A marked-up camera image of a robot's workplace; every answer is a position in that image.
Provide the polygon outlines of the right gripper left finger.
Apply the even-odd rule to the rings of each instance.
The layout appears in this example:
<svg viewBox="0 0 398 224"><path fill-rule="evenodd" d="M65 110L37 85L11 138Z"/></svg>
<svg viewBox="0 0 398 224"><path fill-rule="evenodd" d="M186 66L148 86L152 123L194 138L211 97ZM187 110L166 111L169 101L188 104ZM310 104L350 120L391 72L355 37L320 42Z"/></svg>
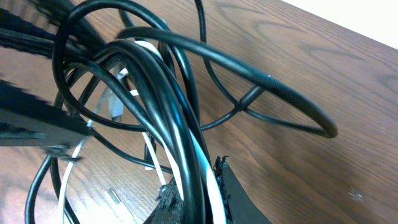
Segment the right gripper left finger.
<svg viewBox="0 0 398 224"><path fill-rule="evenodd" d="M144 224L182 224L184 221L184 202L180 197L175 178L162 185L158 202L154 211L144 221Z"/></svg>

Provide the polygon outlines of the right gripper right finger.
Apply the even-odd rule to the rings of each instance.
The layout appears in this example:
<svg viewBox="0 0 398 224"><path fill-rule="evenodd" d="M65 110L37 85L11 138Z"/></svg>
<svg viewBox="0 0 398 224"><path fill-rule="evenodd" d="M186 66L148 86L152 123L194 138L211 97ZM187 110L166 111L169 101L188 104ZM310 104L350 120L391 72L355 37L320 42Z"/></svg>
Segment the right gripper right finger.
<svg viewBox="0 0 398 224"><path fill-rule="evenodd" d="M213 170L221 192L226 222L232 224L271 224L254 205L238 178L226 161L228 156L218 156Z"/></svg>

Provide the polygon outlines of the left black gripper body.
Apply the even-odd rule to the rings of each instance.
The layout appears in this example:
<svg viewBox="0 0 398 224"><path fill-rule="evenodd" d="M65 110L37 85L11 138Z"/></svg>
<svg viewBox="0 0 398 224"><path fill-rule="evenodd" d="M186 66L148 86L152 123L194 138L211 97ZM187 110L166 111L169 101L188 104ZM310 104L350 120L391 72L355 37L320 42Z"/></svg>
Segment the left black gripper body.
<svg viewBox="0 0 398 224"><path fill-rule="evenodd" d="M33 9L46 25L59 26L74 8L71 1L28 1L18 9L17 1L1 3L1 47L51 58L55 33L25 19ZM59 147L54 155L66 157L65 148L89 136L84 122L48 104L7 81L1 81L1 145Z"/></svg>

